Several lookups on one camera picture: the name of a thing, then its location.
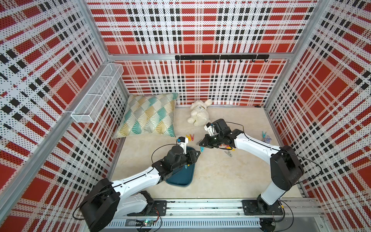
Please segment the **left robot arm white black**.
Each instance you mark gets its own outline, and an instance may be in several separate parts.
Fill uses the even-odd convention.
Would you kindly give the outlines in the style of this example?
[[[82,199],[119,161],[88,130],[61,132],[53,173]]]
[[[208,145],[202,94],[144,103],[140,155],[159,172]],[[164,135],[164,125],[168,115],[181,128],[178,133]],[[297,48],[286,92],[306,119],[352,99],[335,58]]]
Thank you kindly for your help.
[[[186,166],[195,164],[200,154],[193,148],[175,145],[164,158],[136,175],[116,181],[101,179],[78,207],[88,229],[99,232],[116,216],[159,214],[146,188],[166,181]]]

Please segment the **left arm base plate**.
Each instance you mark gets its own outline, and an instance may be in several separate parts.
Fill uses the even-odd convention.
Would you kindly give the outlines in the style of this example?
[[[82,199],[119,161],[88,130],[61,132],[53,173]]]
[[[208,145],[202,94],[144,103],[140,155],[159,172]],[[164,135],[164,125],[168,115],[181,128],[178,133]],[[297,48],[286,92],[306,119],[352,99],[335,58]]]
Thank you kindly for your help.
[[[167,211],[167,201],[160,200],[154,201],[153,203],[149,203],[142,212],[139,213],[130,213],[128,214],[129,217],[133,216],[157,216],[160,215],[165,216]]]

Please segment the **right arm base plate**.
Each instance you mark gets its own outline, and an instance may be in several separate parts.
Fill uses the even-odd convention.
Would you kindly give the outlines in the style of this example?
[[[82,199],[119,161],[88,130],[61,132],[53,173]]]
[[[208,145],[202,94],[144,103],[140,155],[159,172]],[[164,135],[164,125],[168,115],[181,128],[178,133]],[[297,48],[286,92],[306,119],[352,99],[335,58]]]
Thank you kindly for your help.
[[[284,214],[278,201],[269,206],[263,200],[242,200],[242,206],[246,216],[282,216]]]

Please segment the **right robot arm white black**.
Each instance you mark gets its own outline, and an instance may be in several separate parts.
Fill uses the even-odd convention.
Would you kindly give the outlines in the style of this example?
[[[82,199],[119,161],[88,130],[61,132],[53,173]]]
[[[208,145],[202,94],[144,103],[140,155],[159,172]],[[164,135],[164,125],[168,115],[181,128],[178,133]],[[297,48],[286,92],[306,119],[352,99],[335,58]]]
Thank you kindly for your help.
[[[290,146],[272,146],[238,129],[233,131],[226,129],[214,135],[207,134],[199,145],[204,148],[220,148],[221,145],[227,145],[244,150],[269,165],[271,182],[257,197],[257,208],[262,214],[266,214],[304,174],[304,169]]]

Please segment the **teal plastic storage box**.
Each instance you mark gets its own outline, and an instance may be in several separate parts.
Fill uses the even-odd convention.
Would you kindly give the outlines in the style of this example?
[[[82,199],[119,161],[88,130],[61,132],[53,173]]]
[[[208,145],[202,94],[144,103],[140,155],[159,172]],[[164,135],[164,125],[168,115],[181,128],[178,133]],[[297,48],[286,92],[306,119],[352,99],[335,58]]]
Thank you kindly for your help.
[[[164,157],[164,167],[170,172],[170,176],[166,179],[166,183],[177,186],[187,187],[193,180],[195,164],[187,166],[186,154],[183,154],[183,149],[174,145],[168,154]]]

